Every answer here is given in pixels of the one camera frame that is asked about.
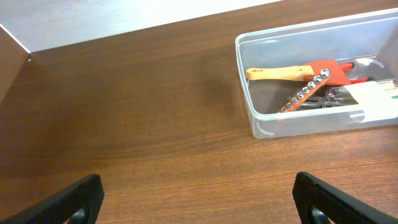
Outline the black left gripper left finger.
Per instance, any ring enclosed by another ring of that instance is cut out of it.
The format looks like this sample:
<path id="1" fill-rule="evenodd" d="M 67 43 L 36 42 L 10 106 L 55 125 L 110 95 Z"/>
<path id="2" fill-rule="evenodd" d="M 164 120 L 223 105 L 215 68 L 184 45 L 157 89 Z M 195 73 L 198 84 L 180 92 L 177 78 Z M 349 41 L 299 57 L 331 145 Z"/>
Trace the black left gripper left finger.
<path id="1" fill-rule="evenodd" d="M 104 199 L 100 175 L 89 174 L 1 223 L 84 223 L 97 221 Z"/>

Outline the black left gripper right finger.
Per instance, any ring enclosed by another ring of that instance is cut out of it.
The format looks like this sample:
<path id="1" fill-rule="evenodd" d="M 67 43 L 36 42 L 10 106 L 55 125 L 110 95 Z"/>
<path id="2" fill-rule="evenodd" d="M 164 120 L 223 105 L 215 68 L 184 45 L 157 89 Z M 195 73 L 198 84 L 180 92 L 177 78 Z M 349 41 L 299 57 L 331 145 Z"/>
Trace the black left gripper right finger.
<path id="1" fill-rule="evenodd" d="M 302 223 L 391 223 L 397 219 L 346 194 L 308 172 L 296 175 L 292 190 Z"/>

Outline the clear case coloured screwdrivers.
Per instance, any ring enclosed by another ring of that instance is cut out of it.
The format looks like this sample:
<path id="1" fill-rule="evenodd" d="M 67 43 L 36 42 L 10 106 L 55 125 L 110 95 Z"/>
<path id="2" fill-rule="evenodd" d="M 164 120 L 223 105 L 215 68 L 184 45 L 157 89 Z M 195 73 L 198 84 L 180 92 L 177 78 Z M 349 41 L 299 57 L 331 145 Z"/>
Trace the clear case coloured screwdrivers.
<path id="1" fill-rule="evenodd" d="M 356 105 L 359 123 L 397 118 L 397 80 L 387 79 L 338 86 L 326 91 L 325 108 Z"/>

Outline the clear plastic container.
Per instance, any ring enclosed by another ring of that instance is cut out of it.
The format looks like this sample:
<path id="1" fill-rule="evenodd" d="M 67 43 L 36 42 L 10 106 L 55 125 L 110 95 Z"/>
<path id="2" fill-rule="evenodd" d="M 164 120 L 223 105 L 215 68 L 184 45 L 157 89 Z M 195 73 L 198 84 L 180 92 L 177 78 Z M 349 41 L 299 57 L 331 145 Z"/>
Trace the clear plastic container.
<path id="1" fill-rule="evenodd" d="M 241 34 L 255 138 L 397 123 L 397 9 Z"/>

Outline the orange scraper wooden handle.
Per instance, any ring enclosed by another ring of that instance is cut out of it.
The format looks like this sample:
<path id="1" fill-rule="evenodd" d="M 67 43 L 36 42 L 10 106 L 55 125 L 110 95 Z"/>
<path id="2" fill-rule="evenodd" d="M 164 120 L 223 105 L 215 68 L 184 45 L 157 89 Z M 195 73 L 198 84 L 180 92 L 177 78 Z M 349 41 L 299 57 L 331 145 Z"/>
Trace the orange scraper wooden handle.
<path id="1" fill-rule="evenodd" d="M 326 82 L 329 86 L 350 85 L 348 77 L 342 71 L 336 60 L 318 60 L 291 67 L 281 68 L 249 68 L 245 71 L 248 80 L 289 80 L 309 82 L 321 69 L 329 69 L 330 79 Z"/>

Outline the red handled side cutters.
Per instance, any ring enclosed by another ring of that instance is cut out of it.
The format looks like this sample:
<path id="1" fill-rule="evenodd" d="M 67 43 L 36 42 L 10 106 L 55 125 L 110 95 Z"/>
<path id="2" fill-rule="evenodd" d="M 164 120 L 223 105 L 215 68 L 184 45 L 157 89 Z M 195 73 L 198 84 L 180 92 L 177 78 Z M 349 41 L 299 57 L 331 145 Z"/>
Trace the red handled side cutters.
<path id="1" fill-rule="evenodd" d="M 371 82 L 375 80 L 374 77 L 370 76 L 369 74 L 369 65 L 348 62 L 339 64 L 339 66 L 342 71 L 344 71 L 351 84 Z"/>

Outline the orange black needle-nose pliers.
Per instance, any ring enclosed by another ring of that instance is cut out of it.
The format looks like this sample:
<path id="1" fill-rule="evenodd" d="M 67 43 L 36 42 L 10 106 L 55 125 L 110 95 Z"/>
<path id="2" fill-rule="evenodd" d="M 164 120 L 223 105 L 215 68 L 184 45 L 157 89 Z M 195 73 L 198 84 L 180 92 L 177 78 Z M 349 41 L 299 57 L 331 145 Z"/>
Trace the orange black needle-nose pliers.
<path id="1" fill-rule="evenodd" d="M 325 108 L 328 104 L 327 101 L 328 98 L 326 96 L 311 96 L 299 106 L 298 110 Z"/>

